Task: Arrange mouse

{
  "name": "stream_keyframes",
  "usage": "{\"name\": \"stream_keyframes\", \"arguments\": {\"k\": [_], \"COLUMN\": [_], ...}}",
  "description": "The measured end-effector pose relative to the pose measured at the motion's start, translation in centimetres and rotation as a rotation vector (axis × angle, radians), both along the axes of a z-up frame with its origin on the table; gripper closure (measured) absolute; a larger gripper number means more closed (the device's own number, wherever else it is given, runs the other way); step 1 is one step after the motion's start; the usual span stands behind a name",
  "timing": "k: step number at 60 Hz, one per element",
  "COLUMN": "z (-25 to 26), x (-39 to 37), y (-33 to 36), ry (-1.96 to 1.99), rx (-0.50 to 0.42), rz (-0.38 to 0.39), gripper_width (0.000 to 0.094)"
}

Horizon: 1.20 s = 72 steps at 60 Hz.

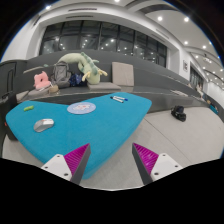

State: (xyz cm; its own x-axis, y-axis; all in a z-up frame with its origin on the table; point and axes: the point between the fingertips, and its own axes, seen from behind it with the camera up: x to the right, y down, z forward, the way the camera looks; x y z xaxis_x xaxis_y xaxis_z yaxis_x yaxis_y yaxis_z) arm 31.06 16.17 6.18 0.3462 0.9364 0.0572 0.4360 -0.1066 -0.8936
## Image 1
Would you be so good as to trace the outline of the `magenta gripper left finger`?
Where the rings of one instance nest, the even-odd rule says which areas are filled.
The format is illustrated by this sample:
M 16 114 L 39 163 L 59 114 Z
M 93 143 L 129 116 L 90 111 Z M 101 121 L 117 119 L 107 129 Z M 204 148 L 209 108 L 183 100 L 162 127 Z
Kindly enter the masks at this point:
M 90 154 L 90 144 L 85 144 L 66 155 L 56 154 L 42 166 L 42 169 L 79 185 Z

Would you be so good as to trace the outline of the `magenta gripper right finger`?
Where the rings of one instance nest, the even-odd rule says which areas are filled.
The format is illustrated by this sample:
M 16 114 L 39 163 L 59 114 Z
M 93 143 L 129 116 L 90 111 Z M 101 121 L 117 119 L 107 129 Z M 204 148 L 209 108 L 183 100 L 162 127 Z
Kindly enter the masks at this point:
M 144 185 L 182 169 L 168 154 L 157 154 L 137 143 L 132 144 L 132 154 Z

